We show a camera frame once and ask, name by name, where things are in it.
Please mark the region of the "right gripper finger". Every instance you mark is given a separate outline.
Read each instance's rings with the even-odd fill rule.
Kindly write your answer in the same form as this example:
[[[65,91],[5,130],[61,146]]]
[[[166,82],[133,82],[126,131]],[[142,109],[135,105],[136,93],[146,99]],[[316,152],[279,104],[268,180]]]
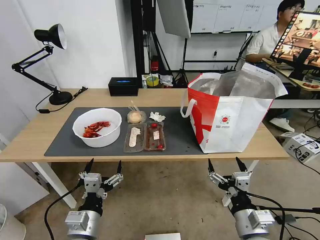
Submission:
[[[226,176],[222,176],[215,172],[211,160],[208,159],[208,177],[220,189],[229,189],[229,181]]]
[[[236,179],[250,179],[252,175],[252,167],[249,167],[248,169],[238,157],[236,157],[236,162],[240,170],[236,173]]]

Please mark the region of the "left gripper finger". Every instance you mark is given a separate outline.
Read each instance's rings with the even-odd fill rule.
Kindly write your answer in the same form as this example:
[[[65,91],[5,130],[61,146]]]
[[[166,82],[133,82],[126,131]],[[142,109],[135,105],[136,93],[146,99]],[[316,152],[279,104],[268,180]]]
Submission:
[[[84,179],[88,173],[90,173],[92,165],[94,162],[94,158],[92,158],[85,166],[84,170],[82,172],[79,173],[79,177],[80,179]]]
[[[111,177],[107,177],[106,180],[103,181],[103,189],[105,191],[111,191],[116,186],[118,186],[123,181],[122,174],[122,161],[120,160],[117,167],[117,172]]]

